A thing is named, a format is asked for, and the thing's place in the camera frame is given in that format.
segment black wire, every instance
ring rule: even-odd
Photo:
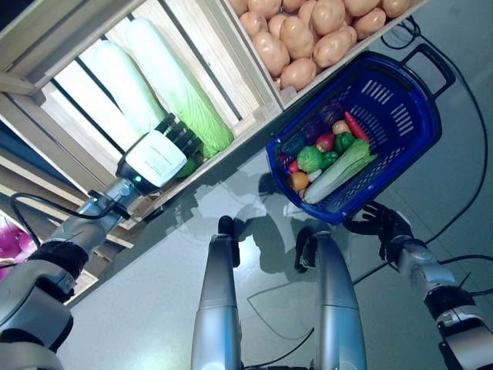
[[[429,244],[438,237],[440,237],[456,220],[458,220],[460,217],[462,217],[463,214],[465,214],[469,208],[471,208],[472,204],[478,199],[478,196],[483,188],[483,185],[485,183],[485,178],[486,178],[486,173],[488,170],[488,131],[486,130],[486,123],[485,123],[485,118],[483,117],[483,113],[481,111],[481,108],[479,107],[479,103],[476,99],[476,96],[471,90],[471,87],[469,86],[468,82],[466,81],[464,75],[462,74],[461,70],[457,67],[457,65],[448,57],[446,56],[433,42],[428,40],[426,37],[421,35],[421,38],[426,41],[432,48],[434,48],[438,54],[440,54],[442,57],[444,57],[455,69],[455,72],[458,74],[459,79],[462,82],[462,85],[464,85],[466,91],[468,92],[469,96],[471,97],[472,103],[474,104],[476,108],[476,112],[478,114],[480,123],[481,123],[481,129],[483,131],[483,145],[484,145],[484,153],[483,153],[483,168],[481,170],[481,179],[479,180],[479,184],[476,188],[476,191],[474,192],[474,195],[472,198],[466,203],[466,205],[455,215],[452,217],[450,221],[448,221],[441,229],[438,231],[433,237],[431,237],[429,240],[427,240],[425,243]]]
[[[1,270],[2,268],[14,267],[14,266],[17,266],[17,264],[0,264],[0,270]]]
[[[464,75],[462,74],[462,71],[459,69],[459,67],[455,64],[455,62],[448,57],[444,52],[442,52],[432,41],[430,41],[426,36],[423,36],[421,34],[421,28],[419,24],[416,23],[414,18],[410,16],[405,20],[406,22],[400,23],[398,26],[402,29],[405,29],[409,35],[411,35],[411,40],[408,44],[404,46],[395,46],[395,45],[390,45],[387,41],[385,41],[384,37],[381,37],[382,42],[389,47],[390,49],[394,50],[401,50],[407,48],[416,38],[421,38],[426,43],[431,46],[440,56],[442,56],[445,60],[447,60],[448,63],[452,66],[452,68],[455,71],[455,74],[458,76],[459,80],[461,81],[462,85],[465,87],[469,97],[471,98],[472,103],[475,106],[476,112],[478,114],[480,124],[481,124],[481,130],[483,132],[483,141],[484,141],[484,154],[483,154],[483,167],[481,170],[481,179],[479,180],[479,184],[472,196],[472,198],[461,208],[461,210],[451,218],[450,221],[448,221],[433,237],[431,237],[429,240],[427,240],[425,243],[429,244],[438,237],[440,237],[455,221],[457,221],[460,217],[462,217],[463,214],[465,214],[469,208],[471,208],[472,204],[478,199],[478,196],[484,186],[485,183],[485,178],[486,178],[486,173],[488,171],[488,131],[486,130],[486,123],[485,123],[485,118],[483,117],[483,113],[481,111],[481,108],[479,106],[478,100],[476,99],[476,96],[471,90],[471,87],[469,86],[467,80],[465,79]]]
[[[493,262],[493,257],[486,256],[484,254],[464,254],[462,256],[449,258],[448,260],[439,261],[438,263],[439,264],[451,264],[451,263],[454,263],[457,261],[463,261],[463,260],[485,260],[485,261]],[[477,297],[480,295],[488,295],[488,294],[493,294],[493,288],[486,289],[484,291],[472,291],[472,292],[468,292],[468,293],[472,297]]]
[[[92,215],[88,215],[88,214],[80,214],[78,212],[75,212],[73,210],[70,210],[69,208],[65,208],[64,206],[61,206],[61,205],[59,205],[59,204],[57,204],[55,202],[52,202],[52,201],[50,201],[48,199],[45,199],[43,197],[39,197],[39,196],[34,195],[34,194],[30,194],[30,193],[15,193],[15,194],[12,194],[10,196],[10,207],[14,211],[14,213],[15,213],[18,221],[25,228],[25,230],[28,232],[28,234],[31,235],[31,237],[32,237],[34,243],[36,244],[36,247],[37,248],[40,248],[41,247],[41,243],[39,242],[38,236],[35,234],[34,230],[29,226],[29,223],[26,221],[26,219],[24,218],[24,216],[22,216],[22,213],[21,213],[20,209],[17,206],[17,202],[18,202],[18,199],[19,198],[32,199],[32,200],[35,200],[35,201],[37,201],[39,203],[45,204],[47,206],[50,206],[51,208],[55,208],[56,210],[60,210],[60,211],[62,211],[65,214],[69,214],[70,216],[79,217],[79,218],[83,218],[83,219],[86,219],[86,220],[98,220],[98,219],[106,216],[109,212],[112,211],[113,206],[115,204],[115,202],[111,202],[100,214],[97,214],[95,216],[92,216]]]
[[[274,362],[278,362],[278,361],[282,360],[283,358],[286,358],[287,356],[289,356],[290,354],[292,354],[293,352],[295,352],[299,347],[301,347],[302,345],[304,345],[304,343],[310,338],[310,336],[314,333],[314,331],[315,331],[315,328],[311,328],[310,332],[307,334],[307,336],[304,338],[304,340],[301,341],[300,344],[298,344],[295,348],[293,348],[291,351],[289,351],[285,355],[282,355],[279,358],[276,358],[275,360],[272,360],[272,361],[269,361],[269,362],[264,362],[263,364],[247,366],[245,369],[247,369],[247,368],[259,368],[259,367],[262,367],[262,366],[271,365]]]
[[[384,262],[383,264],[379,264],[378,266],[376,266],[375,268],[372,268],[371,270],[369,270],[368,272],[362,274],[360,277],[356,278],[354,281],[353,281],[353,286],[358,284],[358,283],[361,283],[364,279],[370,277],[371,275],[373,275],[375,272],[378,272],[379,270],[381,270],[382,268],[384,268],[385,266],[392,266],[390,262]],[[247,368],[260,368],[262,366],[267,366],[267,365],[272,365],[273,363],[275,362],[278,362],[280,360],[283,360],[285,359],[287,356],[291,355],[293,352],[295,352],[299,347],[301,347],[307,340],[308,338],[314,333],[315,331],[315,328],[311,328],[310,332],[307,334],[307,336],[303,339],[303,341],[301,341],[295,348],[293,348],[291,351],[289,351],[288,353],[286,353],[285,355],[282,355],[280,356],[279,358],[276,358],[275,360],[272,360],[272,361],[269,361],[269,362],[264,362],[263,364],[258,364],[258,365],[250,365],[250,366],[247,366],[245,369]]]

